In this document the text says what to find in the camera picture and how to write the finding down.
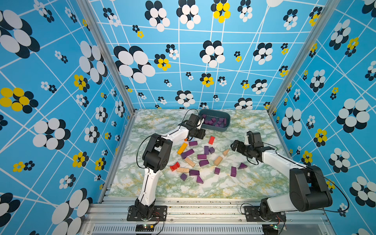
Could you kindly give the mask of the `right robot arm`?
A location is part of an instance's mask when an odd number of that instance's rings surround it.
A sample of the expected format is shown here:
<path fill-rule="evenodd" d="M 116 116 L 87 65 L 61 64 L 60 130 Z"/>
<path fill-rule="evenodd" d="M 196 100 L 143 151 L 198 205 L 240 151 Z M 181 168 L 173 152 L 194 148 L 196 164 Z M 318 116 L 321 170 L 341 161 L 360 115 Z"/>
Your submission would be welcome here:
<path fill-rule="evenodd" d="M 304 212 L 330 207 L 333 204 L 331 193 L 319 167 L 301 166 L 281 156 L 270 146 L 247 145 L 235 140 L 231 144 L 231 149 L 273 167 L 289 180 L 289 193 L 261 200 L 259 215 L 263 220 L 271 220 L 280 212 Z"/>

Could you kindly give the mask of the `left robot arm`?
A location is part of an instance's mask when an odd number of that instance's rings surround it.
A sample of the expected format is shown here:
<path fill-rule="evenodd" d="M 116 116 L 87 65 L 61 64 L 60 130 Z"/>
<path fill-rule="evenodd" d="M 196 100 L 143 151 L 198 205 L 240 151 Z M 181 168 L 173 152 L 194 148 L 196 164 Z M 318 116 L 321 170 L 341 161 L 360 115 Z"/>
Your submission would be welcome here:
<path fill-rule="evenodd" d="M 135 201 L 135 207 L 144 219 L 150 219 L 154 212 L 156 187 L 162 170 L 167 166 L 174 144 L 193 137 L 203 139 L 205 129 L 202 129 L 203 120 L 195 123 L 185 120 L 174 130 L 165 134 L 153 134 L 143 153 L 145 176 L 141 193 Z"/>

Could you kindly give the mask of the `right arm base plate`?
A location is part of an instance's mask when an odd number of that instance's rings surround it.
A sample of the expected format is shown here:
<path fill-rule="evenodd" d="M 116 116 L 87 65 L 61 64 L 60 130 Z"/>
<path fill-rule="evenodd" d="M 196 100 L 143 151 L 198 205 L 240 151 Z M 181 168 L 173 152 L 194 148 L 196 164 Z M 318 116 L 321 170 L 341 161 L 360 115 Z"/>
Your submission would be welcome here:
<path fill-rule="evenodd" d="M 284 212 L 272 212 L 259 206 L 244 206 L 242 212 L 247 222 L 286 222 L 286 214 Z"/>

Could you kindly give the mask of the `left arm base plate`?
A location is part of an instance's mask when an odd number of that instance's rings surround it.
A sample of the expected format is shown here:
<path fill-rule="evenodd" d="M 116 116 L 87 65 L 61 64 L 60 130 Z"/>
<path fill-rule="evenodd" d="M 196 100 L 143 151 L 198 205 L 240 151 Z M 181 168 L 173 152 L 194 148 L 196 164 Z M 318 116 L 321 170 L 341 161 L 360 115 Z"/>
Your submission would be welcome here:
<path fill-rule="evenodd" d="M 151 209 L 139 210 L 132 205 L 128 208 L 127 221 L 132 222 L 162 222 L 166 221 L 167 206 L 153 206 Z"/>

